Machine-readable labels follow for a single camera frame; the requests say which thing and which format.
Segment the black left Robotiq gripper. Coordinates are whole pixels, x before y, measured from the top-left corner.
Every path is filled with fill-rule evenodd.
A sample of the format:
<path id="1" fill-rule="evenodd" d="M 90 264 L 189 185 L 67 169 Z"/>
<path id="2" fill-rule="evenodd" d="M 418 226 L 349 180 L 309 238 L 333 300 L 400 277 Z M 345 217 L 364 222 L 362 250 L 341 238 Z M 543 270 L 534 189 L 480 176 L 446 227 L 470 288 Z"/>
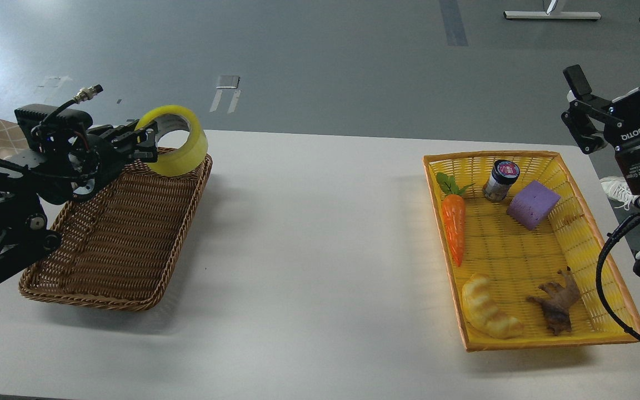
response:
<path id="1" fill-rule="evenodd" d="M 89 146 L 97 162 L 94 179 L 112 181 L 134 161 L 158 161 L 157 121 L 131 121 L 129 125 L 101 125 L 89 130 Z"/>

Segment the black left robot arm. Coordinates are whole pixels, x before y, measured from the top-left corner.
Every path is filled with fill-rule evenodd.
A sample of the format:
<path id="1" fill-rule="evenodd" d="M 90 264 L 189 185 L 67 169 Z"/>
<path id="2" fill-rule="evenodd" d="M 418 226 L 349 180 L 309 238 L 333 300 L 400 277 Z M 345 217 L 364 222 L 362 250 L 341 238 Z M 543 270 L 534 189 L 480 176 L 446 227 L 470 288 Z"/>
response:
<path id="1" fill-rule="evenodd" d="M 73 109 L 102 93 L 82 88 L 60 106 L 29 104 L 14 114 L 28 149 L 0 159 L 0 284 L 56 251 L 63 237 L 48 229 L 42 202 L 86 202 L 135 161 L 156 162 L 162 132 L 140 119 L 93 126 Z"/>

